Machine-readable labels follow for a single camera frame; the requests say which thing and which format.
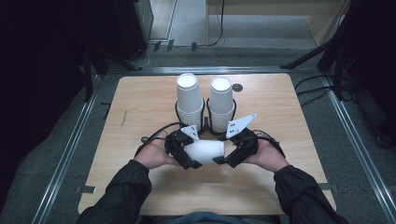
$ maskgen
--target hand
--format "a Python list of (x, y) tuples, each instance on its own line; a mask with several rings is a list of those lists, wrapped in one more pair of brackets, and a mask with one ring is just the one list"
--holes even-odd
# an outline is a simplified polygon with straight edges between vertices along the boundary
[(149, 169), (155, 169), (165, 164), (178, 166), (177, 161), (165, 151), (164, 140), (154, 139), (151, 143), (147, 144), (142, 150), (134, 157)]
[(274, 148), (271, 143), (259, 139), (257, 153), (249, 156), (244, 163), (256, 164), (267, 171), (276, 172), (289, 165), (286, 159)]

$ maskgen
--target wooden table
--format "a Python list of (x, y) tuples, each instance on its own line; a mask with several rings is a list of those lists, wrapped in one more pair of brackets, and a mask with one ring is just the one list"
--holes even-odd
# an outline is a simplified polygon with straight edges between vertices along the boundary
[[(209, 97), (215, 76), (198, 76), (202, 95)], [(256, 113), (248, 126), (271, 134), (283, 147), (288, 161), (311, 174), (319, 183), (327, 183), (318, 154), (306, 125), (290, 77), (287, 74), (230, 75), (243, 86), (234, 92), (235, 119)], [(105, 128), (97, 148), (87, 186), (94, 194), (84, 193), (78, 206), (81, 213), (105, 193), (114, 174), (134, 157), (142, 136), (150, 136), (168, 123), (177, 121), (177, 76), (123, 77), (117, 87)], [(202, 139), (215, 139), (209, 132)], [(234, 150), (226, 143), (226, 155)], [(153, 190), (141, 209), (141, 215), (185, 215), (211, 211), (222, 215), (283, 214), (275, 193), (273, 174), (262, 168), (241, 164), (208, 164), (193, 170), (165, 165), (151, 170)], [(332, 206), (332, 193), (324, 190)]]

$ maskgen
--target metal frame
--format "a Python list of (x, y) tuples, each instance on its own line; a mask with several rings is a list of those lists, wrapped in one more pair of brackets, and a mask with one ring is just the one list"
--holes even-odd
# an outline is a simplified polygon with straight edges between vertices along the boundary
[[(124, 68), (110, 69), (109, 73), (113, 74), (123, 74), (125, 77), (134, 76), (172, 76), (175, 74), (182, 73), (194, 73), (196, 75), (230, 75), (230, 74), (255, 74), (255, 73), (318, 73), (315, 67), (300, 67), (298, 69), (288, 70), (280, 69), (279, 67), (153, 67), (147, 68), (140, 71), (125, 71)], [(32, 223), (45, 223), (53, 202), (57, 196), (59, 188), (64, 180), (65, 173), (67, 172), (70, 161), (73, 158), (74, 151), (78, 144), (80, 135), (85, 127), (85, 123), (91, 114), (92, 107), (94, 105), (96, 95), (98, 90), (102, 85), (103, 78), (96, 76), (94, 81), (94, 92), (90, 101), (88, 101), (82, 108), (81, 114), (78, 118), (77, 124), (69, 138), (69, 141), (64, 149), (64, 154), (62, 155), (55, 173), (49, 182), (42, 201), (36, 211), (34, 220)], [(329, 78), (323, 78), (323, 85), (332, 85)], [(349, 117), (344, 103), (338, 101), (337, 97), (333, 92), (329, 93), (329, 97), (332, 101), (334, 109), (336, 110), (346, 133), (352, 143), (352, 146), (360, 160), (361, 166), (366, 173), (372, 188), (377, 196), (379, 203), (381, 204), (385, 215), (389, 223), (396, 223), (396, 205), (394, 199), (384, 182), (381, 174), (378, 172), (374, 162), (372, 161), (370, 154), (368, 153), (366, 147), (364, 146), (358, 131), (356, 130), (351, 118)]]
[[(323, 78), (323, 84), (325, 86), (332, 85), (332, 81), (328, 77)], [(344, 102), (340, 102), (334, 92), (329, 92), (329, 97), (332, 100), (332, 105), (338, 114), (345, 130), (352, 143), (353, 149), (358, 156), (361, 166), (366, 173), (367, 178), (375, 192), (376, 197), (384, 210), (385, 216), (387, 217), (389, 223), (396, 223), (396, 205), (390, 190), (385, 183), (382, 175), (376, 168), (371, 156), (361, 141), (361, 137), (353, 124), (347, 109), (344, 106)]]

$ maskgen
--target black jacket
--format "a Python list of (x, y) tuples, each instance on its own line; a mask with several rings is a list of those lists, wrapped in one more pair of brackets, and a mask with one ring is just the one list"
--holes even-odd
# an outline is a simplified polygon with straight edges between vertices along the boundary
[[(276, 172), (274, 180), (280, 205), (293, 223), (347, 223), (334, 212), (311, 175), (290, 165)], [(149, 169), (129, 161), (98, 203), (81, 214), (78, 223), (135, 223), (150, 192)]]

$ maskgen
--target white cup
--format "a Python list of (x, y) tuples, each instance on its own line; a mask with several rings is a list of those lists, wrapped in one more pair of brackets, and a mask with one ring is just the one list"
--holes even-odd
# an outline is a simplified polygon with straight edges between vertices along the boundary
[(177, 114), (178, 117), (180, 118), (180, 121), (188, 124), (188, 125), (196, 125), (197, 126), (197, 131), (201, 131), (202, 125), (201, 121), (204, 124), (204, 115), (202, 113), (202, 110), (204, 109), (204, 101), (201, 99), (202, 105), (201, 108), (197, 111), (191, 112), (191, 113), (186, 113), (182, 111), (178, 106), (177, 106)]
[(233, 108), (225, 113), (225, 114), (216, 114), (213, 111), (209, 111), (210, 113), (210, 128), (216, 133), (225, 133), (228, 128), (228, 121), (233, 118), (233, 112), (235, 110), (235, 105), (233, 104)]
[(198, 79), (192, 73), (177, 77), (177, 106), (185, 113), (192, 113), (202, 106), (202, 95)]
[(216, 114), (226, 114), (233, 108), (232, 82), (227, 77), (215, 77), (210, 88), (209, 108)]
[(213, 158), (224, 156), (224, 142), (213, 140), (198, 140), (186, 146), (186, 152), (201, 164), (213, 162)]

